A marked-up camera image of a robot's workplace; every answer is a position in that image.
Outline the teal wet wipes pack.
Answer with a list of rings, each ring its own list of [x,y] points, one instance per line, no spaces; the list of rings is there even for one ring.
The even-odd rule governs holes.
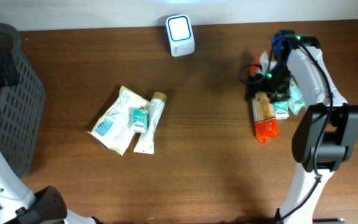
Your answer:
[[[292,78],[290,79],[289,91],[290,98],[287,100],[288,108],[294,115],[297,115],[301,111],[301,109],[305,107],[305,101],[303,99],[300,89]]]

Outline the orange spaghetti pack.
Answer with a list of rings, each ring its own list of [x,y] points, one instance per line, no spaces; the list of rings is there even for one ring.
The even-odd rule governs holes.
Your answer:
[[[267,50],[261,53],[250,66],[250,82],[256,82],[265,77],[264,71],[269,62],[267,53]],[[256,138],[262,144],[266,144],[269,139],[279,137],[275,107],[271,104],[268,94],[261,91],[257,84],[253,84],[248,86],[248,96],[251,97]]]

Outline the white beige tube pack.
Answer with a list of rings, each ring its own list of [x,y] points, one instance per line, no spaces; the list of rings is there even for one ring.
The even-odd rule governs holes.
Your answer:
[[[146,132],[140,135],[138,142],[134,148],[134,152],[143,154],[154,154],[154,134],[157,129],[160,117],[163,113],[166,100],[167,96],[162,92],[155,92],[153,94],[148,112],[148,127]]]

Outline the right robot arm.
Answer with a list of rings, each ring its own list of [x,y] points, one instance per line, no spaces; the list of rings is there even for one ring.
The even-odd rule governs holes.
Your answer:
[[[290,99],[295,79],[306,113],[296,129],[291,149],[296,161],[288,196],[273,223],[312,223],[313,213],[328,180],[349,160],[358,135],[358,105],[350,105],[327,71],[317,37],[280,30],[272,37],[269,56],[246,65],[246,99],[252,103],[255,125],[273,104]]]

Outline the grey plastic basket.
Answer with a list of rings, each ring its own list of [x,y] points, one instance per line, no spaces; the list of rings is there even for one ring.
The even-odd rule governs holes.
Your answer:
[[[21,49],[19,31],[0,23],[0,39],[13,43],[19,84],[0,88],[0,152],[20,179],[30,174],[46,92]]]

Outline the kleenex tissue pocket pack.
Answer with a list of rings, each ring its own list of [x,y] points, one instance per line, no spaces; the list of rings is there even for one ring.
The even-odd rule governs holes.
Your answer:
[[[276,119],[287,119],[290,117],[288,103],[279,101],[274,103]]]

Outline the white cream food pouch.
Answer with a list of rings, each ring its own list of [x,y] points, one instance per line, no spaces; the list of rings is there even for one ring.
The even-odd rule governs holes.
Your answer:
[[[149,107],[150,101],[122,86],[117,100],[87,133],[102,147],[122,156],[135,135],[131,129],[133,111],[148,110]]]

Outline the white barcode scanner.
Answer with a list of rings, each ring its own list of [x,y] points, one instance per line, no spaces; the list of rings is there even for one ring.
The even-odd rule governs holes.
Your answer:
[[[190,18],[184,14],[170,16],[165,21],[171,55],[181,57],[195,51],[195,39]]]

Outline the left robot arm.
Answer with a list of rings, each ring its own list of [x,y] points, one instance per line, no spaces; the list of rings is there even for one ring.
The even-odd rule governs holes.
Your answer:
[[[0,223],[99,223],[67,209],[60,192],[36,193],[22,181],[32,165],[45,88],[21,50],[17,32],[0,24]]]

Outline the small teal tissue pack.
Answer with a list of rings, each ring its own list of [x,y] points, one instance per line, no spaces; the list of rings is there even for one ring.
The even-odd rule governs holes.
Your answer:
[[[136,109],[132,112],[131,129],[136,133],[145,133],[148,128],[149,112]]]

